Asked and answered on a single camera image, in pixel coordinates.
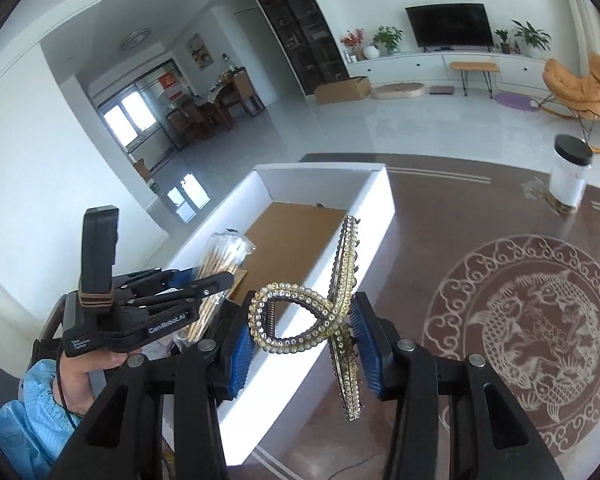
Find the blue sleeve forearm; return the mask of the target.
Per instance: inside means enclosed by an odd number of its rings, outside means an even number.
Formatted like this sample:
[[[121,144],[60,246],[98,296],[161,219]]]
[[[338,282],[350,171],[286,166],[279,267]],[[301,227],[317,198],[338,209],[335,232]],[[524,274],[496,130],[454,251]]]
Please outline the blue sleeve forearm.
[[[20,478],[44,479],[82,415],[54,400],[55,360],[41,360],[24,375],[19,399],[0,408],[0,449]]]

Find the person left hand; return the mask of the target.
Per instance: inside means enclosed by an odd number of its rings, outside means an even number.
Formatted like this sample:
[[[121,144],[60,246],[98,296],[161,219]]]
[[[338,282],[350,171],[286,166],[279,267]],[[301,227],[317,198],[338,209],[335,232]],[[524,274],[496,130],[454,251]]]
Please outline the person left hand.
[[[68,358],[63,353],[59,361],[59,372],[53,381],[54,400],[68,411],[85,415],[95,401],[90,373],[99,370],[112,370],[122,365],[128,355],[106,349]]]

